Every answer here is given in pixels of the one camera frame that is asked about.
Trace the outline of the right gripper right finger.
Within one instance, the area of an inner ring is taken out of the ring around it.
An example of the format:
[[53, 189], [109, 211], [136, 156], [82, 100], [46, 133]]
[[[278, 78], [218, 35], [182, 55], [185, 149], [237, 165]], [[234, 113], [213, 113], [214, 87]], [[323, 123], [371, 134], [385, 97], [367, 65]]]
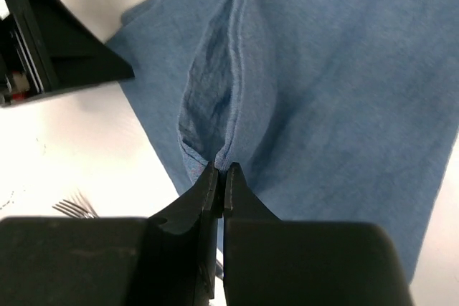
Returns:
[[411, 305], [391, 239], [378, 226], [283, 221], [233, 163], [224, 190], [228, 305]]

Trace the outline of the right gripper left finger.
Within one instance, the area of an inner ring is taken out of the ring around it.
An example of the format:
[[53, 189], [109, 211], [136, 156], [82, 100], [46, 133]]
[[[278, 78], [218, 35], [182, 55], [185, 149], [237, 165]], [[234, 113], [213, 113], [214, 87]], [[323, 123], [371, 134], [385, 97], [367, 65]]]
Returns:
[[209, 163], [188, 191], [147, 219], [125, 305], [208, 305], [218, 202], [219, 172]]

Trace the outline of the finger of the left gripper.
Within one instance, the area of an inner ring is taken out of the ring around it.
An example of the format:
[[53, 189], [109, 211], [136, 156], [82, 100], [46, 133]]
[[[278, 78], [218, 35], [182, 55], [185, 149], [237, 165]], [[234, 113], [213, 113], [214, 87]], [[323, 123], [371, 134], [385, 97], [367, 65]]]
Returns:
[[109, 82], [131, 66], [60, 0], [5, 0], [1, 20], [1, 104], [15, 105]]

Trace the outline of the blue cloth napkin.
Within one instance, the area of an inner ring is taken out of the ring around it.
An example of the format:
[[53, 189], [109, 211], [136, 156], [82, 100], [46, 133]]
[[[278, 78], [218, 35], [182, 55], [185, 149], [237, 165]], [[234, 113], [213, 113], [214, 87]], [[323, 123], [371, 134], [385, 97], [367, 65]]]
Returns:
[[383, 227], [412, 278], [458, 131], [458, 0], [146, 0], [108, 46], [178, 193], [242, 166], [278, 217]]

